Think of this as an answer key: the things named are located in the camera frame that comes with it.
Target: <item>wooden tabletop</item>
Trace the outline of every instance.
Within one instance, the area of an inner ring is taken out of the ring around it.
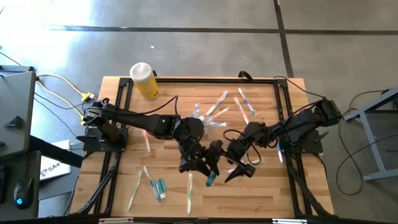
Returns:
[[[120,77],[104,77],[99,99],[108,97],[110,103],[115,102]],[[305,88],[301,78],[291,79]],[[192,114],[194,105],[199,103],[201,114],[205,113],[220,97],[224,90],[228,95],[216,111],[229,107],[229,111],[216,119],[228,122],[226,128],[211,128],[206,131],[201,144],[208,147],[212,140],[220,139],[226,149],[228,142],[222,136],[226,129],[243,130],[246,123],[240,114],[233,97],[239,98],[250,121],[265,122],[272,125],[278,122],[274,87],[270,84],[253,83],[158,83],[159,96],[152,101],[143,100],[136,88],[133,88],[130,110],[135,112],[149,111],[159,107],[171,97],[178,95],[178,113],[184,118]],[[258,113],[253,117],[243,103],[238,88],[251,102]],[[308,103],[306,93],[289,84],[289,93],[293,110]],[[157,112],[158,114],[174,114],[171,103]],[[237,136],[231,133],[230,138]],[[187,216],[187,185],[188,172],[180,173],[178,166],[180,153],[176,141],[164,141],[149,136],[151,154],[146,156],[146,147],[142,130],[129,129],[126,150],[122,153],[118,181],[113,202],[113,217],[186,217]],[[224,184],[227,170],[234,168],[224,157],[218,163],[220,176],[215,185],[206,187],[206,177],[193,172],[193,199],[191,217],[228,217],[228,218],[270,218],[293,217],[292,198],[285,164],[280,164],[275,149],[260,148],[259,152],[265,159],[256,166],[252,178],[237,177]],[[251,159],[257,159],[253,149],[249,150]],[[95,152],[87,157],[82,164],[71,212],[77,211],[91,197],[97,188],[103,163],[104,153]],[[324,208],[333,213],[328,184],[321,162],[311,154],[303,155],[303,164],[309,189]],[[147,177],[142,176],[141,185],[134,199],[130,212],[126,211],[136,183],[136,176],[142,166],[147,166],[152,178],[163,178],[167,188],[166,199],[157,205],[154,194],[148,184]],[[108,187],[105,188],[102,209],[108,198]],[[300,208],[304,211],[302,193],[298,190]]]

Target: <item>green toothbrush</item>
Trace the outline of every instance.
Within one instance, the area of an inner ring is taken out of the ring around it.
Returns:
[[[126,209],[127,212],[131,210],[132,201],[134,200],[134,197],[137,194],[139,183],[141,181],[141,177],[142,177],[142,170],[138,171],[137,180],[136,180],[136,188],[134,189],[134,192],[132,193],[132,196],[130,198],[129,206]]]
[[[187,204],[187,213],[188,213],[188,217],[191,215],[191,209],[192,209],[192,184],[193,181],[193,175],[192,173],[189,173],[189,186],[188,186],[188,204]]]

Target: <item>computer mouse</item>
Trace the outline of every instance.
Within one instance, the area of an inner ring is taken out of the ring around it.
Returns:
[[[18,209],[29,208],[33,201],[32,178],[26,178],[17,182],[14,188],[14,201]]]

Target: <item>concrete floor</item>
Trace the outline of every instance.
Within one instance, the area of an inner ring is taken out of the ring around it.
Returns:
[[[397,30],[395,0],[279,0],[286,29]],[[42,24],[122,27],[223,27],[277,29],[273,0],[85,0],[8,1],[0,14],[1,51],[39,73],[67,77],[79,89],[98,94],[104,75],[128,75],[144,61],[160,76],[235,77],[246,70],[254,77],[286,75],[279,34],[215,34],[153,32],[67,32],[47,30]],[[398,83],[397,35],[287,35],[294,77],[307,89],[333,99],[341,111],[354,95],[386,89]],[[12,64],[0,58],[0,64]],[[60,80],[44,84],[73,104],[80,97]],[[39,86],[37,92],[52,101]],[[356,107],[377,97],[363,96]],[[73,111],[51,107],[76,134],[82,134]],[[343,124],[351,152],[366,145],[363,128]],[[338,191],[335,173],[346,153],[337,127],[327,129],[324,161],[335,213],[345,218],[398,222],[398,178],[365,184],[363,191],[346,196]],[[34,105],[32,134],[49,142],[74,137],[56,118]],[[370,150],[356,157],[364,174],[376,164]],[[339,177],[342,187],[354,191],[359,177],[347,162]],[[40,202],[40,216],[61,215],[68,195]]]

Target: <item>white paper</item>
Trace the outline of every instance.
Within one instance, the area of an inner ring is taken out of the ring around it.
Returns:
[[[54,146],[58,146],[61,149],[70,151],[69,140],[52,143]],[[65,174],[70,174],[72,168],[70,165],[63,164],[55,159],[42,156],[40,163],[40,180],[47,180],[50,178],[58,177]]]

